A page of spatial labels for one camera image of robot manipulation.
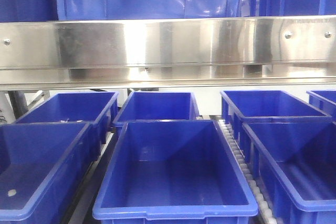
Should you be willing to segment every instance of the metal shelf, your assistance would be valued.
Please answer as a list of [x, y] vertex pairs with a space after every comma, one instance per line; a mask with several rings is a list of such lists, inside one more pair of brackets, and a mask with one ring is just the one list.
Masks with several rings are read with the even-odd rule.
[[0, 24], [0, 90], [336, 83], [336, 16]]

